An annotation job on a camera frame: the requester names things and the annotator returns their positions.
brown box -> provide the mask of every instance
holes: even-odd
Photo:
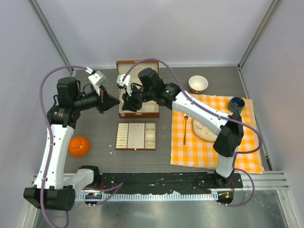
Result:
[[[119,75],[127,73],[127,71],[139,60],[123,60],[123,61],[117,61],[116,67],[117,67],[117,73]],[[131,72],[130,76],[134,83],[141,84],[138,73],[146,68],[152,68],[157,73],[159,72],[159,63],[158,61],[146,61],[144,63],[138,64]],[[131,112],[131,111],[123,111],[122,106],[124,104],[124,101],[122,99],[123,94],[126,91],[124,89],[119,89],[119,109],[118,109],[118,115],[119,118],[159,118],[160,117],[160,108],[159,105],[156,104],[154,101],[149,101],[146,103],[143,103],[142,108],[138,110],[137,112]]]

gray wall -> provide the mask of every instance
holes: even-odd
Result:
[[[46,141],[40,82],[63,62],[26,0],[1,1],[0,21],[0,226],[20,228],[29,205],[23,190],[39,170]],[[63,75],[47,81],[47,108]]]
[[[271,0],[38,0],[70,62],[238,64]]]
[[[270,160],[304,215],[304,1],[282,1],[244,67]]]

golden spoon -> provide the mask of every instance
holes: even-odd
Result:
[[[186,145],[186,127],[187,127],[187,120],[188,120],[188,116],[186,114],[184,114],[184,119],[185,119],[185,133],[184,133],[183,144]]]

checkered cloth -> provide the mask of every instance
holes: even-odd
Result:
[[[212,108],[232,114],[227,108],[227,104],[232,98],[231,96],[193,95],[193,97]],[[249,99],[244,99],[244,101],[245,107],[241,113],[242,121],[256,128],[253,102]],[[213,142],[205,141],[195,134],[193,130],[193,119],[189,117],[186,129],[186,145],[183,145],[184,127],[184,114],[173,111],[171,164],[215,169],[218,162],[218,154],[213,149]],[[257,146],[257,135],[250,129],[244,127],[244,137],[238,151],[251,151]],[[235,167],[251,173],[262,173],[264,168],[261,162],[260,151],[251,154],[239,154]]]

gray wooden tabletop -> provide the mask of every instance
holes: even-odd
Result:
[[[107,77],[104,83],[109,94],[118,97],[116,87],[116,69],[101,70]],[[175,68],[184,88],[188,89],[188,79],[193,75],[202,75],[209,82],[204,91],[207,95],[245,97],[245,92],[236,67],[183,67]],[[88,74],[78,70],[76,78],[82,87],[89,83]],[[165,68],[160,68],[160,77],[165,83],[175,82],[174,77]],[[67,153],[65,173],[75,173],[81,165],[95,165],[100,172],[174,172],[204,171],[193,168],[170,165],[172,111],[160,107],[160,118],[120,119],[118,106],[99,114],[96,109],[81,112],[77,121],[75,136],[84,136],[91,142],[89,153],[82,158],[74,158]],[[156,151],[117,151],[115,141],[118,123],[156,123]]]

